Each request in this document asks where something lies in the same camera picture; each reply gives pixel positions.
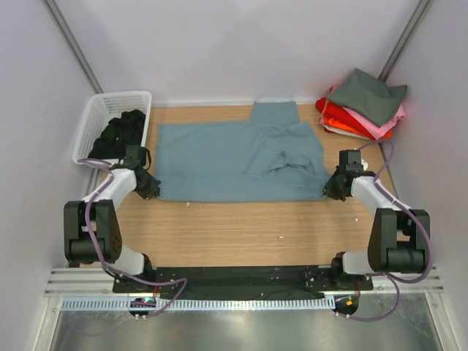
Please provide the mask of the light blue t shirt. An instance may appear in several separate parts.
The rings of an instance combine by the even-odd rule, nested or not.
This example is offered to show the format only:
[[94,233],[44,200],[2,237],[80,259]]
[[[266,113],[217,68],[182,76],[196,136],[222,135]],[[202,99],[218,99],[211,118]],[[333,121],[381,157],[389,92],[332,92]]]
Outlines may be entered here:
[[161,124],[160,199],[235,203],[321,200],[330,173],[295,102],[256,102],[247,120]]

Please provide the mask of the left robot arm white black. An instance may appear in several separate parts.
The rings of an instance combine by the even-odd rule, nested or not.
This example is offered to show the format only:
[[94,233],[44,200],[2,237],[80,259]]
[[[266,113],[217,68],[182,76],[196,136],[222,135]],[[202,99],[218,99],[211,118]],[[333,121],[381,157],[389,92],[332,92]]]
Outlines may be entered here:
[[64,206],[64,254],[69,263],[99,263],[114,279],[124,278],[138,292],[148,292],[156,283],[151,261],[146,254],[123,244],[116,209],[134,192],[144,200],[159,196],[160,181],[149,172],[149,150],[128,146],[124,158],[114,162],[79,159],[106,172],[105,180],[82,200]]

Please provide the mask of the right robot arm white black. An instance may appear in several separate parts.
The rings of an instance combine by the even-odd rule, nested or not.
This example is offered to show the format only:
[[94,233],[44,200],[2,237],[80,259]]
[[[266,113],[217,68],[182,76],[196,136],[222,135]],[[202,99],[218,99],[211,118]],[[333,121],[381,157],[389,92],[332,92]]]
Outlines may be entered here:
[[332,259],[329,279],[335,288],[347,289],[356,276],[385,274],[415,284],[429,275],[433,265],[429,214],[392,195],[376,173],[364,169],[359,150],[339,152],[339,163],[323,192],[333,200],[359,200],[374,217],[367,249],[340,252]]

